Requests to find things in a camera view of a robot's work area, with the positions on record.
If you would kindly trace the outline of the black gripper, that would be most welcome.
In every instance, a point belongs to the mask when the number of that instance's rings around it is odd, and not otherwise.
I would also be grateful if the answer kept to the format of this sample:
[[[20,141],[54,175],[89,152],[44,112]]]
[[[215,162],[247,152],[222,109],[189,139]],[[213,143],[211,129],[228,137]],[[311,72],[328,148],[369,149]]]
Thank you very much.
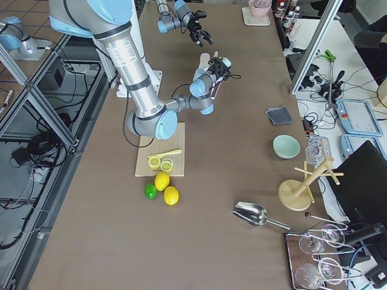
[[[189,16],[189,21],[187,23],[187,29],[190,31],[190,38],[193,41],[203,47],[203,39],[208,42],[209,45],[212,45],[212,37],[207,30],[202,30],[199,20],[207,16],[205,11],[197,10],[194,13],[191,13]]]
[[[226,57],[213,57],[209,60],[209,72],[212,85],[227,80],[231,76],[231,61]]]

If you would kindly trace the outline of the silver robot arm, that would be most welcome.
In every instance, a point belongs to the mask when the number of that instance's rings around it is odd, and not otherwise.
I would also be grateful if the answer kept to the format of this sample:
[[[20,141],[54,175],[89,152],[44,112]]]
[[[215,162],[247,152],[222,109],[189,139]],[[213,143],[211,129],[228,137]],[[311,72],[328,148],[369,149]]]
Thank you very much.
[[[226,57],[209,60],[198,69],[189,95],[160,100],[145,64],[131,36],[135,8],[132,1],[50,1],[50,22],[54,30],[77,37],[93,38],[109,54],[136,109],[126,114],[124,126],[133,133],[167,140],[175,133],[178,112],[197,109],[212,113],[212,88],[230,77],[231,61]]]
[[[203,46],[203,41],[212,45],[212,37],[200,24],[200,19],[207,17],[205,11],[192,11],[185,1],[175,1],[173,8],[167,1],[156,1],[159,20],[157,27],[160,33],[180,30],[182,34],[189,32],[193,43]]]

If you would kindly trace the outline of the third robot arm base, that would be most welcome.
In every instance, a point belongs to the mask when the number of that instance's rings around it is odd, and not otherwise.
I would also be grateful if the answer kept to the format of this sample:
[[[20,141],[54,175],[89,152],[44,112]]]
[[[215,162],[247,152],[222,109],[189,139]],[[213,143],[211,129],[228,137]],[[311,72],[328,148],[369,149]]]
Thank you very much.
[[[44,54],[39,41],[33,39],[22,21],[16,16],[1,19],[1,45],[13,60],[38,61]]]

